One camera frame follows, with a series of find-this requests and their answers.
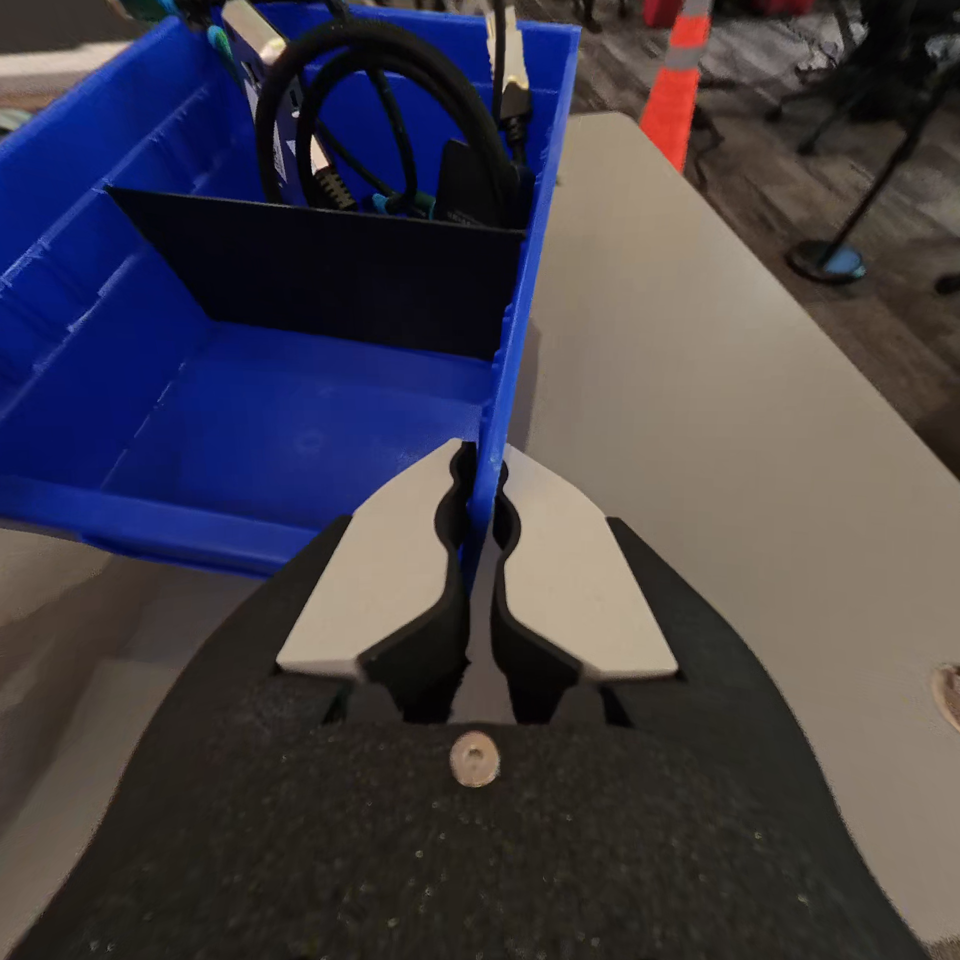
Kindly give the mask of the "round table grommet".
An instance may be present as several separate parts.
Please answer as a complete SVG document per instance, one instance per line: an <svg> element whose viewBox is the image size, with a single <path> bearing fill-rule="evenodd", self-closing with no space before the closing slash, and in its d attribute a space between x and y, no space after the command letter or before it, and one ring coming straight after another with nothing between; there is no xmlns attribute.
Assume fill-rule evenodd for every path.
<svg viewBox="0 0 960 960"><path fill-rule="evenodd" d="M930 691L943 720L959 732L959 665L942 663L936 666L930 678Z"/></svg>

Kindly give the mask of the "orange grey striped barrier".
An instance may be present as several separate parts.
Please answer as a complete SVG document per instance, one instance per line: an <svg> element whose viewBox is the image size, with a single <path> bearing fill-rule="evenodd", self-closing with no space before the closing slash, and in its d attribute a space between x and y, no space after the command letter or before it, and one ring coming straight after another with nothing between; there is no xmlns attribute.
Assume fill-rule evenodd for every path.
<svg viewBox="0 0 960 960"><path fill-rule="evenodd" d="M678 174L686 166L713 7L712 1L679 2L663 62L639 121L643 134Z"/></svg>

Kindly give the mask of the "black divider of blue bin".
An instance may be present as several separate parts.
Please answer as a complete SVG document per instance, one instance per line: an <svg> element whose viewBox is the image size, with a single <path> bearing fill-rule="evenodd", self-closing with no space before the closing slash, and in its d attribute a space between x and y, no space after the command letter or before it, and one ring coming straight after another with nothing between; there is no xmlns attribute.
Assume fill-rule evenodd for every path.
<svg viewBox="0 0 960 960"><path fill-rule="evenodd" d="M210 320L491 362L521 231L107 186Z"/></svg>

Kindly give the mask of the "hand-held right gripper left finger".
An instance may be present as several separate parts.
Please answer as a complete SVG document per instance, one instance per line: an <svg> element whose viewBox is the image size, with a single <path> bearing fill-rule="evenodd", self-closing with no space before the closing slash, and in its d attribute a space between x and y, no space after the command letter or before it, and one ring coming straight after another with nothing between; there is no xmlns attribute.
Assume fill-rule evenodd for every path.
<svg viewBox="0 0 960 960"><path fill-rule="evenodd" d="M366 498L276 665L379 685L436 685L457 674L469 631L460 553L475 473L475 443L452 438Z"/></svg>

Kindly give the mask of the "black floor lamp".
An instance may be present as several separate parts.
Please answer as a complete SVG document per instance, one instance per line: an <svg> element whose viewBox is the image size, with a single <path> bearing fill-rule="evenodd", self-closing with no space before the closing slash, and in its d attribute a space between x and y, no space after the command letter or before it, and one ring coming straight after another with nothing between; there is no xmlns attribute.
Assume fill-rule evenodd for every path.
<svg viewBox="0 0 960 960"><path fill-rule="evenodd" d="M930 120L948 94L958 86L958 78L958 62L942 71L932 91L916 107L902 138L872 179L869 188L833 236L829 239L805 239L786 251L785 261L796 275L810 282L832 286L849 285L865 277L867 268L864 258L850 245L849 239L894 175L912 158Z"/></svg>

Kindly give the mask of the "blue plastic bin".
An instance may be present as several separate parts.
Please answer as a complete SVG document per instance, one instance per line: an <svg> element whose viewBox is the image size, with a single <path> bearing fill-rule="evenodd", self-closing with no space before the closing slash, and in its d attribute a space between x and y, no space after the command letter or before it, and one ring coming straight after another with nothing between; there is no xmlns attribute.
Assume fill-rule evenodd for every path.
<svg viewBox="0 0 960 960"><path fill-rule="evenodd" d="M265 203L247 93L172 16L2 143L2 519L267 576L396 474L476 445L498 486L580 30L520 21L535 175L490 362L220 322L108 186Z"/></svg>

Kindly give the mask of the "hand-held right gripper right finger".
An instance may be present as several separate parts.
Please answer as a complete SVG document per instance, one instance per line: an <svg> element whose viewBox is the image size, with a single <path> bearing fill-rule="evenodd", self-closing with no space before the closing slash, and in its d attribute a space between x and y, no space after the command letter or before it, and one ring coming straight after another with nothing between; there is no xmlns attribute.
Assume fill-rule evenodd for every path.
<svg viewBox="0 0 960 960"><path fill-rule="evenodd" d="M507 445L492 533L494 660L511 682L633 682L678 662L606 515Z"/></svg>

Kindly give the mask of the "black office chair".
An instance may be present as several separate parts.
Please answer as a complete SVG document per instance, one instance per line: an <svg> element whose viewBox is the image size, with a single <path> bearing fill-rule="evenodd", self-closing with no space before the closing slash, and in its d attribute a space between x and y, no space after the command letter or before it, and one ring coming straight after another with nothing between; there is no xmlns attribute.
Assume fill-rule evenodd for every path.
<svg viewBox="0 0 960 960"><path fill-rule="evenodd" d="M928 45L958 37L958 2L861 2L865 32L823 78L784 95L765 114L767 124L783 120L801 101L827 104L819 123L800 140L797 153L815 154L820 139L840 122L877 123L900 119L931 90L938 66Z"/></svg>

